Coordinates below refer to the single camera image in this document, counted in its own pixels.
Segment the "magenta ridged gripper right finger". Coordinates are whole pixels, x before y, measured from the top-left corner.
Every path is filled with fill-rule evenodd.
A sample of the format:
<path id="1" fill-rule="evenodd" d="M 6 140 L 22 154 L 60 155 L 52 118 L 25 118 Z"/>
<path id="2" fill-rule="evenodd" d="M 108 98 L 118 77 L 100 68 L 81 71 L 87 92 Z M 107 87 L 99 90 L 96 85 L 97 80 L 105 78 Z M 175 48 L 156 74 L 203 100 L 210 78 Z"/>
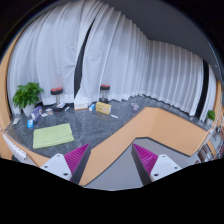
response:
<path id="1" fill-rule="evenodd" d="M 137 144 L 132 144 L 131 154 L 143 185 L 181 170 L 166 154 L 156 155 Z"/>

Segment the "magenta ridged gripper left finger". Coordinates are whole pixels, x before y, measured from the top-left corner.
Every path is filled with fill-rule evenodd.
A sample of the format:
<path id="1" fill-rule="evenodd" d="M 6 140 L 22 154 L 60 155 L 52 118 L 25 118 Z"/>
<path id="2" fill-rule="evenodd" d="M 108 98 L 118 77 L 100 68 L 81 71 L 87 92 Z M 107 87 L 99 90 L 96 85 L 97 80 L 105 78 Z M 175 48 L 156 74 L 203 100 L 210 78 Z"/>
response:
<path id="1" fill-rule="evenodd" d="M 72 183 L 78 184 L 89 159 L 91 149 L 89 144 L 78 147 L 65 155 L 55 154 L 41 166 L 48 171 Z"/>

